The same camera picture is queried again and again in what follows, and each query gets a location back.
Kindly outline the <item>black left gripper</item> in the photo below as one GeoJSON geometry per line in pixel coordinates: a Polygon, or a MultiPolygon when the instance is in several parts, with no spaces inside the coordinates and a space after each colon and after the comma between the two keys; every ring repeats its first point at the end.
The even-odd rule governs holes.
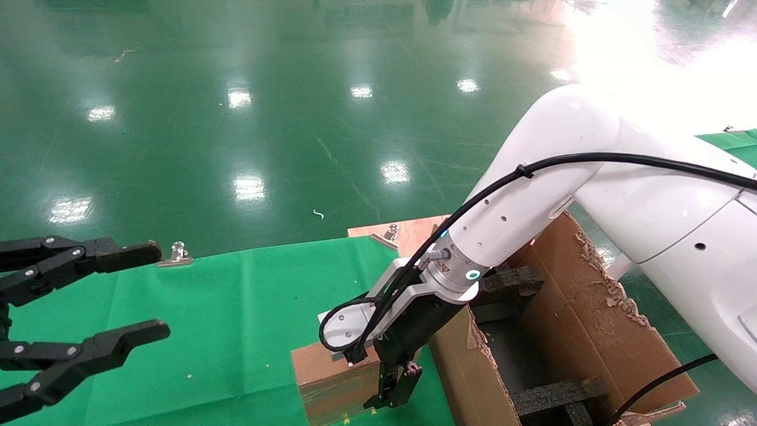
{"type": "Polygon", "coordinates": [[[27,383],[1,392],[1,421],[8,423],[59,404],[87,378],[119,369],[130,352],[170,336],[160,320],[95,334],[81,343],[8,341],[10,308],[65,288],[92,273],[113,273],[160,261],[154,241],[121,246],[111,238],[75,241],[60,235],[1,243],[0,339],[2,370],[35,370],[27,383]]]}

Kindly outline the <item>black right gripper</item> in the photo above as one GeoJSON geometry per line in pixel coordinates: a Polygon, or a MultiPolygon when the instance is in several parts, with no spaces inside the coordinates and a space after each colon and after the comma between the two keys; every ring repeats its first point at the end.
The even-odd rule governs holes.
{"type": "Polygon", "coordinates": [[[363,409],[396,409],[408,402],[423,369],[413,358],[417,350],[468,302],[449,302],[438,294],[417,296],[397,315],[373,346],[380,359],[378,391],[363,409]]]}

